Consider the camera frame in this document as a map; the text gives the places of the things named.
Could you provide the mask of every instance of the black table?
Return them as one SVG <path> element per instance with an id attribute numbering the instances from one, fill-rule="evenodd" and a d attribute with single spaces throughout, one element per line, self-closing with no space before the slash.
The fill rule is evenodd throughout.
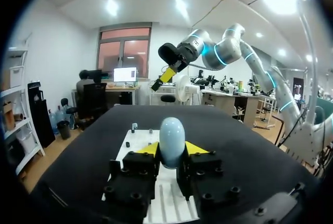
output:
<path id="1" fill-rule="evenodd" d="M 39 201 L 41 182 L 46 182 L 69 205 L 105 211 L 101 201 L 109 176 L 108 161 L 117 157 L 131 128 L 159 129 L 166 117 L 178 118 L 186 140 L 216 151 L 226 178 L 241 187 L 244 201 L 217 211 L 221 222 L 250 210 L 277 192 L 289 192 L 298 182 L 311 194 L 318 184 L 303 166 L 271 142 L 237 120 L 210 106 L 116 106 L 80 134 L 42 175 L 32 192 Z"/>

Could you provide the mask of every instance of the light blue egg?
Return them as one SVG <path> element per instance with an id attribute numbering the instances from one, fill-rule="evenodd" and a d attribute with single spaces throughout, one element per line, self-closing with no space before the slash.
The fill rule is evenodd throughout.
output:
<path id="1" fill-rule="evenodd" d="M 162 121 L 160 129 L 160 152 L 164 166 L 175 169 L 185 149 L 185 130 L 177 118 L 168 117 Z"/>

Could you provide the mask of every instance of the cardboard box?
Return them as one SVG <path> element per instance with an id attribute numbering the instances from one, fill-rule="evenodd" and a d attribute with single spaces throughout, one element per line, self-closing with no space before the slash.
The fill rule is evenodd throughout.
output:
<path id="1" fill-rule="evenodd" d="M 14 114 L 12 112 L 11 102 L 5 102 L 4 104 L 4 118 L 7 131 L 15 128 Z"/>
<path id="2" fill-rule="evenodd" d="M 4 70 L 2 73 L 2 84 L 1 90 L 9 90 L 10 89 L 10 70 Z"/>

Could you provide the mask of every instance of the desk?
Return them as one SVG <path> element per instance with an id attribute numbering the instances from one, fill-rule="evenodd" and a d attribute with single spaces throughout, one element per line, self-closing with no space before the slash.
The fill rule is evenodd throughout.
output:
<path id="1" fill-rule="evenodd" d="M 257 113 L 258 96 L 242 93 L 242 95 L 231 95 L 215 90 L 202 90 L 203 105 L 214 105 L 223 110 L 229 116 L 234 116 L 235 107 L 245 108 L 244 114 L 239 115 L 243 123 L 249 128 L 253 127 L 255 115 Z"/>
<path id="2" fill-rule="evenodd" d="M 114 87 L 106 87 L 105 92 L 110 93 L 110 92 L 131 92 L 132 93 L 132 105 L 135 105 L 136 101 L 136 91 L 140 88 L 140 85 L 136 87 L 123 87 L 123 86 L 114 86 Z M 76 107 L 76 90 L 72 90 L 72 101 L 73 101 L 73 106 Z"/>
<path id="3" fill-rule="evenodd" d="M 239 202 L 213 208 L 209 223 L 227 222 L 277 192 L 290 192 L 298 182 L 306 185 L 306 198 L 317 189 L 319 180 L 301 164 L 214 107 L 123 105 L 107 111 L 71 142 L 44 172 L 30 196 L 51 211 L 41 187 L 46 182 L 70 206 L 86 209 L 82 213 L 107 215 L 108 207 L 101 196 L 109 177 L 109 160 L 116 159 L 132 123 L 136 122 L 138 129 L 159 129 L 163 119 L 171 116 L 182 122 L 186 140 L 216 151 L 222 160 L 225 183 L 221 192 L 231 185 L 241 188 Z M 95 223 L 100 218 L 90 221 Z"/>

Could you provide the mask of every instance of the box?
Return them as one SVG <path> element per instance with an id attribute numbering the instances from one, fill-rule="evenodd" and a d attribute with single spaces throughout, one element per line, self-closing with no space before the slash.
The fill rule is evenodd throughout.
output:
<path id="1" fill-rule="evenodd" d="M 4 118 L 6 129 L 13 130 L 15 128 L 14 114 L 12 112 L 11 102 L 5 102 L 4 104 Z"/>
<path id="2" fill-rule="evenodd" d="M 16 135 L 16 138 L 21 143 L 26 155 L 30 154 L 36 147 L 36 143 L 31 132 L 26 136 Z"/>
<path id="3" fill-rule="evenodd" d="M 16 66 L 9 68 L 10 70 L 10 87 L 14 88 L 21 86 L 23 66 Z"/>
<path id="4" fill-rule="evenodd" d="M 1 84 L 1 90 L 9 90 L 10 89 L 10 71 L 4 70 L 2 73 L 2 84 Z"/>

